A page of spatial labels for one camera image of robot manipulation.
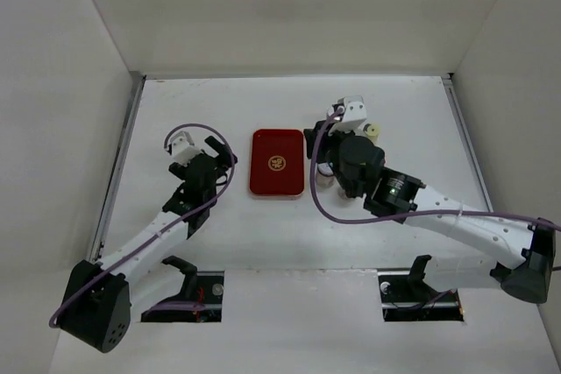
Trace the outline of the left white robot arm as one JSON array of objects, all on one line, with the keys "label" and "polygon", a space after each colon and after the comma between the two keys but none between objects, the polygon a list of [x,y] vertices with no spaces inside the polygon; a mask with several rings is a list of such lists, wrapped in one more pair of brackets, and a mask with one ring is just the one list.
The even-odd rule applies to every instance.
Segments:
[{"label": "left white robot arm", "polygon": [[131,290],[158,264],[172,259],[208,220],[231,179],[237,157],[214,131],[205,140],[213,155],[196,148],[187,132],[168,136],[169,172],[181,184],[155,219],[131,241],[95,263],[82,260],[70,273],[60,307],[49,321],[102,353],[113,350],[131,323]]}]

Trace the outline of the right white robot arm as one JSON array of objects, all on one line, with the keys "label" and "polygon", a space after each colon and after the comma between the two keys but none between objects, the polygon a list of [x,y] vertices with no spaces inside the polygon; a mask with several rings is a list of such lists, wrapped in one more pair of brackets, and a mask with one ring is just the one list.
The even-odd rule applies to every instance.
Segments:
[{"label": "right white robot arm", "polygon": [[415,257],[398,285],[415,300],[428,301],[461,287],[500,289],[532,304],[548,299],[559,230],[543,218],[495,214],[454,201],[421,180],[385,164],[385,153],[354,131],[334,131],[320,121],[303,132],[312,169],[328,173],[370,213],[364,223],[397,222],[467,245],[478,255]]}]

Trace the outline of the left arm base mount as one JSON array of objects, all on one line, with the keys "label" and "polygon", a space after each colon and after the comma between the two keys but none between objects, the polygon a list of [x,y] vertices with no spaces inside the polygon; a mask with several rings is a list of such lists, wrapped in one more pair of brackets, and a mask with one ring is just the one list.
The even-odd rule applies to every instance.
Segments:
[{"label": "left arm base mount", "polygon": [[222,321],[225,272],[205,272],[182,258],[170,256],[162,261],[178,279],[172,292],[147,308],[144,323],[215,323]]}]

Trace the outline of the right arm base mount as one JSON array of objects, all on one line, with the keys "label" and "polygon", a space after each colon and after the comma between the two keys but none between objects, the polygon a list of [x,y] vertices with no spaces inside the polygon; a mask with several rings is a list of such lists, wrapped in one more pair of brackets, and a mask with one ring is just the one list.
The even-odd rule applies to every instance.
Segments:
[{"label": "right arm base mount", "polygon": [[424,282],[429,255],[409,269],[378,271],[381,312],[385,322],[464,321],[456,290],[439,292]]}]

